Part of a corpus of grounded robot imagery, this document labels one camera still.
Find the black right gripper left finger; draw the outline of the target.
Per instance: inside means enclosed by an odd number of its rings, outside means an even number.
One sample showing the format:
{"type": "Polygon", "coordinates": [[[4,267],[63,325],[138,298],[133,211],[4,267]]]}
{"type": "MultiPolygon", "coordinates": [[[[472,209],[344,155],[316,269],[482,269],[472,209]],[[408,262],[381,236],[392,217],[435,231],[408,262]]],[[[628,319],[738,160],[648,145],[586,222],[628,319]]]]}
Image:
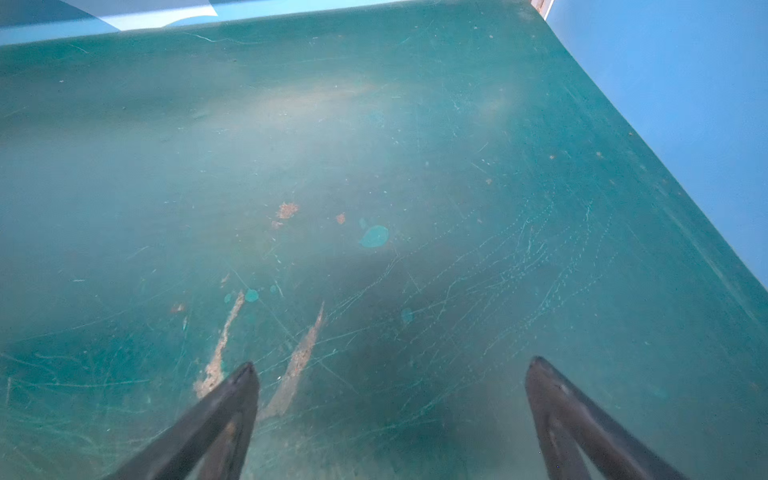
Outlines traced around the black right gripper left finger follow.
{"type": "Polygon", "coordinates": [[[239,479],[258,412],[251,362],[233,371],[109,479],[239,479]]]}

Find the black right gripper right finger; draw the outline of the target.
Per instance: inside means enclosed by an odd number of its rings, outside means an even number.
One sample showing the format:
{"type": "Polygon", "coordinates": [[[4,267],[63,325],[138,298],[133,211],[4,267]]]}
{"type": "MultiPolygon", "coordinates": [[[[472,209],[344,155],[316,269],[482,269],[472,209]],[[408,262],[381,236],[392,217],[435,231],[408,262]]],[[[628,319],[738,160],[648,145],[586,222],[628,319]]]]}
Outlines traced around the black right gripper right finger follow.
{"type": "Polygon", "coordinates": [[[541,356],[531,359],[525,390],[551,479],[589,479],[588,457],[606,479],[683,479],[541,356]]]}

